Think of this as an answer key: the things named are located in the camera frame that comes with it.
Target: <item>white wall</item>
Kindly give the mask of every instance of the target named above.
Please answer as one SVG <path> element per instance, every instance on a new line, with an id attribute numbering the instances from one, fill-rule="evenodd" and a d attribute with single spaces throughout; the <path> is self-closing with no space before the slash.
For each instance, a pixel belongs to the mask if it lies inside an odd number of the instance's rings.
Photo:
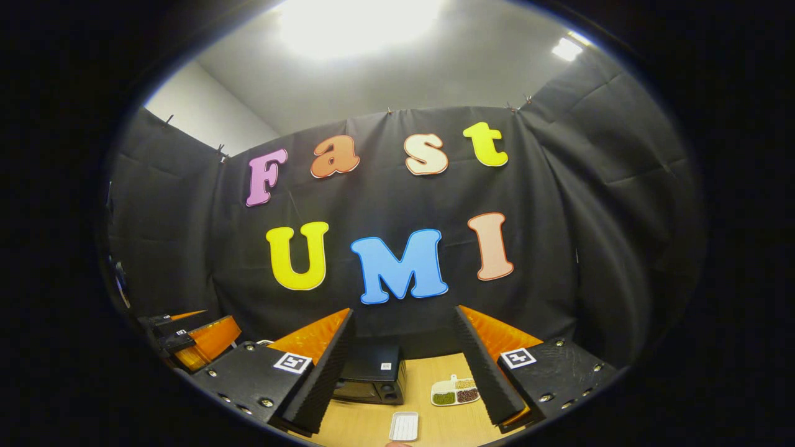
<path id="1" fill-rule="evenodd" d="M 214 149 L 236 155 L 279 135 L 195 61 L 171 77 L 144 105 L 169 125 Z"/>

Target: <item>black curtain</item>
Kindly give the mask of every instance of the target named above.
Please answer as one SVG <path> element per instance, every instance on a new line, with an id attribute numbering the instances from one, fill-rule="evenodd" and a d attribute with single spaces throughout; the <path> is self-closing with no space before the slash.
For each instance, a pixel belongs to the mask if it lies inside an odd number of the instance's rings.
<path id="1" fill-rule="evenodd" d="M 507 164 L 485 166 L 463 130 L 500 130 Z M 359 165 L 317 179 L 313 150 L 355 141 Z M 403 142 L 436 134 L 449 167 L 415 176 Z M 586 52 L 518 111 L 494 107 L 378 113 L 277 138 L 220 164 L 217 153 L 147 111 L 122 140 L 113 176 L 111 247 L 130 277 L 136 315 L 210 309 L 252 340 L 276 339 L 345 307 L 358 335 L 399 343 L 409 358 L 459 350 L 450 309 L 463 304 L 542 340 L 572 337 L 624 366 L 681 314 L 704 257 L 699 185 L 677 128 L 644 87 Z M 266 204 L 247 207 L 255 157 L 288 161 Z M 480 281 L 467 221 L 501 212 L 512 274 Z M 326 277 L 310 291 L 273 276 L 265 233 L 291 227 L 293 268 L 308 268 L 303 224 L 329 224 Z M 449 291 L 364 305 L 351 243 L 379 237 L 400 258 L 409 236 L 436 229 Z"/>
<path id="2" fill-rule="evenodd" d="M 207 309 L 220 317 L 207 265 L 219 156 L 141 109 L 119 139 L 108 235 L 136 317 Z"/>

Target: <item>grains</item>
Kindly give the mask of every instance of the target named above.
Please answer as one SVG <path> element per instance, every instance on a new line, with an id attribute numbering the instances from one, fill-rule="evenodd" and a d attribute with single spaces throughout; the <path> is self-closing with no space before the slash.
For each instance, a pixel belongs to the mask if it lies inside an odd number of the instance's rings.
<path id="1" fill-rule="evenodd" d="M 463 390 L 464 388 L 472 388 L 475 386 L 475 381 L 472 379 L 459 380 L 456 382 L 456 389 Z"/>
<path id="2" fill-rule="evenodd" d="M 470 402 L 478 398 L 478 390 L 473 388 L 471 390 L 463 390 L 458 392 L 458 402 Z"/>
<path id="3" fill-rule="evenodd" d="M 433 395 L 433 403 L 437 405 L 450 405 L 456 403 L 455 393 L 443 393 Z"/>

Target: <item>black foam pad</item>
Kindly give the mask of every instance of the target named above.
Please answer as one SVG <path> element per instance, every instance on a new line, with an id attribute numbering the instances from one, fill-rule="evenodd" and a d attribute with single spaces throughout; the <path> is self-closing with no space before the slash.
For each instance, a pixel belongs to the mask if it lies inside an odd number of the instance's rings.
<path id="1" fill-rule="evenodd" d="M 505 421 L 525 409 L 525 402 L 519 393 L 502 375 L 497 364 L 489 356 L 472 323 L 459 306 L 454 309 L 453 328 L 456 331 L 461 351 L 467 358 L 472 378 L 478 385 L 478 392 L 486 404 L 486 412 L 494 425 Z"/>
<path id="2" fill-rule="evenodd" d="M 356 334 L 352 317 L 353 310 L 345 316 L 317 365 L 285 409 L 281 417 L 287 422 L 310 433 L 320 432 L 320 423 L 345 366 L 348 346 Z"/>

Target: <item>white plate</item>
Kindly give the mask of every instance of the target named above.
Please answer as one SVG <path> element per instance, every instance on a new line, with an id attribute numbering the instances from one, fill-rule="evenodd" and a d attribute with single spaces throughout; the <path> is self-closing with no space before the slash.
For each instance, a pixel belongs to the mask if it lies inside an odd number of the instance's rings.
<path id="1" fill-rule="evenodd" d="M 417 439 L 417 426 L 420 414 L 416 411 L 398 411 L 392 415 L 390 440 L 415 441 Z"/>

